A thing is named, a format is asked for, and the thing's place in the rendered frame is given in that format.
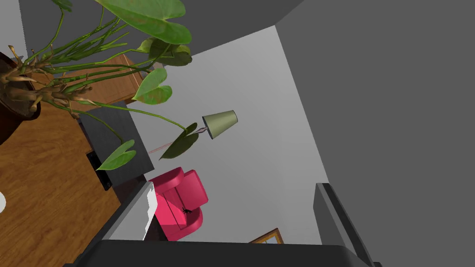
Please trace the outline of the dark grey cabinet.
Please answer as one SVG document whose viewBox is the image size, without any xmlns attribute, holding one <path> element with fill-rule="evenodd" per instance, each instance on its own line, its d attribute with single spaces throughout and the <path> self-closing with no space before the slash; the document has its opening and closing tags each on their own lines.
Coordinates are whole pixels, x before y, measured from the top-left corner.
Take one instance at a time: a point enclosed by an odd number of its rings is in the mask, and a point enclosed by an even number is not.
<svg viewBox="0 0 475 267">
<path fill-rule="evenodd" d="M 130 112 L 125 111 L 126 104 L 117 102 L 115 108 L 96 108 L 90 110 L 90 116 L 80 115 L 78 120 L 92 151 L 87 153 L 93 169 L 105 190 L 112 189 L 117 194 L 131 190 L 152 170 L 154 166 L 143 141 L 138 133 Z M 97 168 L 121 145 L 116 137 L 119 134 L 124 141 L 134 140 L 132 150 L 136 155 L 125 165 L 111 171 Z"/>
</svg>

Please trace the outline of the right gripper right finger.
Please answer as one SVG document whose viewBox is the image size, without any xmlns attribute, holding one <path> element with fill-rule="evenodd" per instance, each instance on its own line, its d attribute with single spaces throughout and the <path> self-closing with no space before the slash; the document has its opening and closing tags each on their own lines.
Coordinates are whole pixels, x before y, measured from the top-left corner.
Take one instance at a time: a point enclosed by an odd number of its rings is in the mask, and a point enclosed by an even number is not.
<svg viewBox="0 0 475 267">
<path fill-rule="evenodd" d="M 374 265 L 349 214 L 329 183 L 316 183 L 313 211 L 321 245 L 316 249 L 323 265 Z"/>
</svg>

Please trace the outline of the green potted plant, dark pot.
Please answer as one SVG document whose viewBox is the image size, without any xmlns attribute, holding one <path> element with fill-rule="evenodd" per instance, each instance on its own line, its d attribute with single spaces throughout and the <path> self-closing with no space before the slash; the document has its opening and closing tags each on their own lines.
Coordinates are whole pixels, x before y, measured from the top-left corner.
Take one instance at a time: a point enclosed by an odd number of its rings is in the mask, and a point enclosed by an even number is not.
<svg viewBox="0 0 475 267">
<path fill-rule="evenodd" d="M 0 52 L 0 145 L 3 144 L 24 121 L 39 117 L 41 103 L 48 103 L 65 110 L 74 119 L 82 111 L 74 103 L 104 108 L 105 103 L 87 97 L 97 82 L 146 72 L 132 100 L 147 105 L 166 102 L 172 88 L 164 85 L 167 72 L 163 68 L 153 70 L 154 63 L 184 66 L 192 61 L 188 44 L 190 31 L 174 23 L 174 18 L 185 15 L 180 0 L 95 0 L 102 10 L 114 14 L 114 19 L 99 25 L 91 32 L 63 46 L 54 47 L 59 35 L 39 51 L 33 51 L 26 59 L 9 58 Z M 122 47 L 120 38 L 108 38 L 126 26 L 148 35 L 135 52 L 144 53 L 147 60 L 138 64 L 113 64 L 110 59 L 79 64 L 78 61 L 102 51 Z"/>
</svg>

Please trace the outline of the floor lamp with green shade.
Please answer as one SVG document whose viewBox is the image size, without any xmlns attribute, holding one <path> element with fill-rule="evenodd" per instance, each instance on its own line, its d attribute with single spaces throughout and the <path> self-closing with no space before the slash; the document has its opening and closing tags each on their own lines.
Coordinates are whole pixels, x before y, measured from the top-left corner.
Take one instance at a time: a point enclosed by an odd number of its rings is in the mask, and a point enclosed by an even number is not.
<svg viewBox="0 0 475 267">
<path fill-rule="evenodd" d="M 189 150 L 198 140 L 201 133 L 209 134 L 215 139 L 220 134 L 234 126 L 238 118 L 233 110 L 210 114 L 202 117 L 203 127 L 198 128 L 197 123 L 191 124 L 173 142 L 149 151 L 149 154 L 165 149 L 161 159 L 174 159 Z"/>
</svg>

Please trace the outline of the gold framed picture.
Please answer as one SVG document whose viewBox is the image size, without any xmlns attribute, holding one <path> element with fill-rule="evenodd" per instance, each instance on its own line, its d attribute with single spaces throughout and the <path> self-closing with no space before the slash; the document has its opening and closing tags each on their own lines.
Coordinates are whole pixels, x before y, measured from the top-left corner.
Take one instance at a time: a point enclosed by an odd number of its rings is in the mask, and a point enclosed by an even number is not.
<svg viewBox="0 0 475 267">
<path fill-rule="evenodd" d="M 264 235 L 251 241 L 251 243 L 284 244 L 282 235 L 278 228 L 275 228 L 272 231 L 265 233 Z"/>
</svg>

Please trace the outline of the brown wooden cabinet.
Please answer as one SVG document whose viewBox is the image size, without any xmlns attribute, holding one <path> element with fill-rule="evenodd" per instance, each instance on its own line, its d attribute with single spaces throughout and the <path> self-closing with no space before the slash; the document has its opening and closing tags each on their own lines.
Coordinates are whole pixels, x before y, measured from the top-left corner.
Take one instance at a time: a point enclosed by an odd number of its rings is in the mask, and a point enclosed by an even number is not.
<svg viewBox="0 0 475 267">
<path fill-rule="evenodd" d="M 123 64 L 123 65 L 133 65 L 134 62 L 130 60 L 125 54 L 117 56 L 111 60 L 108 60 L 105 64 Z M 106 70 L 113 70 L 119 67 L 101 67 L 95 69 L 88 69 L 88 70 L 78 70 L 74 72 L 68 72 L 65 74 L 64 78 L 74 77 L 74 76 L 81 76 L 86 75 L 86 73 L 94 73 Z M 119 73 L 125 73 L 128 71 L 132 71 L 132 69 L 125 69 L 114 73 L 102 74 L 90 77 L 90 79 L 105 77 L 107 75 L 114 75 Z M 32 73 L 29 74 L 28 77 L 32 77 L 38 82 L 47 83 L 49 79 L 53 79 L 53 75 L 48 74 L 45 76 L 41 73 Z M 88 91 L 84 95 L 80 97 L 90 99 L 92 101 L 101 102 L 105 104 L 112 104 L 116 102 L 120 102 L 126 99 L 132 98 L 139 87 L 142 79 L 140 73 L 134 73 L 127 76 L 117 77 L 114 79 L 108 79 L 100 82 L 93 83 L 92 91 Z M 80 111 L 89 111 L 91 109 L 98 108 L 97 106 L 91 105 L 82 105 L 77 102 L 72 102 L 71 106 L 73 109 L 80 110 Z"/>
</svg>

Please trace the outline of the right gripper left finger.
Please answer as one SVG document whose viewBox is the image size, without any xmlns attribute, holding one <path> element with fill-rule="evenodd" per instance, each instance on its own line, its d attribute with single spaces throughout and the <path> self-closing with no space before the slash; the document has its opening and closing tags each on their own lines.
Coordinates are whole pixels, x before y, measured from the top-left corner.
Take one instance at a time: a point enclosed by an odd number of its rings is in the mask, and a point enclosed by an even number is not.
<svg viewBox="0 0 475 267">
<path fill-rule="evenodd" d="M 153 183 L 141 183 L 104 225 L 101 240 L 144 240 L 157 206 Z"/>
</svg>

